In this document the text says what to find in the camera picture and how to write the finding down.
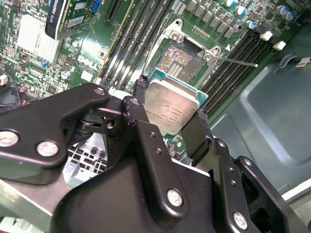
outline white connector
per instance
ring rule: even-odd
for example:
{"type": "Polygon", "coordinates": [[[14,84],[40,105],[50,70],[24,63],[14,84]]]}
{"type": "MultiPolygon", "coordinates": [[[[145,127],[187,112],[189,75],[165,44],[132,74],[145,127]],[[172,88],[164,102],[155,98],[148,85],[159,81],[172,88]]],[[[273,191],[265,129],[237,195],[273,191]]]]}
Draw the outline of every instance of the white connector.
{"type": "Polygon", "coordinates": [[[0,86],[6,85],[8,83],[8,76],[2,74],[0,76],[0,86]]]}

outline metal rod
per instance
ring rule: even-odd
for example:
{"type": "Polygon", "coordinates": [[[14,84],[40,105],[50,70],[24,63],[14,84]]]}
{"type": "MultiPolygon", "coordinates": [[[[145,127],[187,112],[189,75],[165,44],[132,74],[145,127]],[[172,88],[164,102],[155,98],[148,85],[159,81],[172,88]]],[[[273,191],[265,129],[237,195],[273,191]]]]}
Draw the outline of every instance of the metal rod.
{"type": "Polygon", "coordinates": [[[223,60],[227,62],[234,62],[234,63],[238,63],[241,65],[249,66],[249,67],[258,67],[258,64],[255,64],[255,63],[243,62],[243,61],[233,60],[233,59],[225,58],[225,57],[216,57],[216,58],[219,60],[223,60]]]}

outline silver screw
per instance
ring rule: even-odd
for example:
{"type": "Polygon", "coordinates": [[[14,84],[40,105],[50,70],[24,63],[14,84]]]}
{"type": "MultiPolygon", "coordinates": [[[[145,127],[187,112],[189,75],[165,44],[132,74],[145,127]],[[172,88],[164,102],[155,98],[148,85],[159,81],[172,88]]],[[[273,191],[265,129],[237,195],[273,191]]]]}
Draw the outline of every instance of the silver screw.
{"type": "Polygon", "coordinates": [[[53,142],[44,141],[37,146],[37,152],[44,157],[54,156],[58,153],[58,146],[53,142]]]}
{"type": "Polygon", "coordinates": [[[212,56],[209,55],[209,54],[207,54],[207,55],[204,56],[204,60],[205,60],[206,62],[211,61],[211,59],[212,59],[212,56]]]}
{"type": "Polygon", "coordinates": [[[245,161],[245,163],[246,163],[247,165],[249,165],[249,166],[252,165],[251,161],[249,161],[248,159],[244,159],[244,161],[245,161]]]}
{"type": "Polygon", "coordinates": [[[0,132],[0,147],[10,147],[18,142],[18,135],[11,131],[0,132]]]}
{"type": "Polygon", "coordinates": [[[105,95],[104,90],[102,90],[102,89],[99,88],[99,87],[95,88],[94,91],[95,91],[97,94],[101,95],[101,96],[104,96],[104,95],[105,95]]]}
{"type": "Polygon", "coordinates": [[[181,206],[183,204],[183,198],[180,195],[180,193],[178,193],[177,191],[170,189],[167,192],[167,198],[169,199],[169,202],[173,205],[173,206],[181,206]]]}
{"type": "Polygon", "coordinates": [[[130,101],[131,101],[133,104],[139,105],[139,102],[137,101],[137,99],[130,99],[130,101]]]}
{"type": "Polygon", "coordinates": [[[218,143],[221,147],[225,147],[225,144],[222,141],[218,141],[218,143]]]}
{"type": "Polygon", "coordinates": [[[239,212],[234,212],[233,213],[233,218],[235,223],[238,225],[238,227],[240,227],[243,230],[247,229],[247,222],[246,219],[243,217],[243,215],[241,215],[239,212]]]}

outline blue connector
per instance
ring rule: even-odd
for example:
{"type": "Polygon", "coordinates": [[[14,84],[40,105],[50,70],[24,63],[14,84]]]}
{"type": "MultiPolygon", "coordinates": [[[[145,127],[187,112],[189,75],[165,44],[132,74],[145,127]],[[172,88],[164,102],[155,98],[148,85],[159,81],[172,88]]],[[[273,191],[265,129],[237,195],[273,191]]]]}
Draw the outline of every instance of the blue connector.
{"type": "Polygon", "coordinates": [[[98,12],[98,9],[99,9],[101,3],[102,3],[102,0],[94,0],[94,3],[92,5],[92,7],[91,7],[91,12],[92,13],[98,12]]]}

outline capacitor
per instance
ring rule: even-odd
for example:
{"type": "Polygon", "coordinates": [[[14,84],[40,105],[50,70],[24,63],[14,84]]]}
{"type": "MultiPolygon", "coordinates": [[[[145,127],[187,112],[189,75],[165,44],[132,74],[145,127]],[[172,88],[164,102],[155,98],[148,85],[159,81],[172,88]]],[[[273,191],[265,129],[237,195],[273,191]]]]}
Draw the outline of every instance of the capacitor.
{"type": "Polygon", "coordinates": [[[237,8],[235,8],[235,13],[239,16],[242,16],[246,13],[246,8],[243,6],[238,6],[237,8]]]}
{"type": "Polygon", "coordinates": [[[283,16],[283,19],[287,20],[287,21],[291,21],[293,20],[293,18],[296,16],[295,12],[289,12],[286,15],[283,16]]]}
{"type": "Polygon", "coordinates": [[[233,6],[235,4],[235,0],[225,0],[224,1],[224,5],[226,7],[230,7],[230,6],[233,6]]]}
{"type": "Polygon", "coordinates": [[[61,73],[60,73],[60,77],[62,78],[62,79],[68,79],[69,77],[70,77],[70,72],[69,71],[62,71],[61,73]]]}
{"type": "Polygon", "coordinates": [[[276,13],[278,15],[280,15],[280,16],[286,15],[289,11],[290,11],[289,7],[288,6],[284,6],[284,5],[278,6],[276,8],[276,13]]]}
{"type": "Polygon", "coordinates": [[[251,20],[247,21],[246,25],[249,29],[254,29],[256,27],[256,23],[251,20]]]}
{"type": "Polygon", "coordinates": [[[72,46],[73,46],[74,48],[77,48],[77,47],[79,46],[79,41],[74,40],[74,41],[72,42],[72,46]]]}

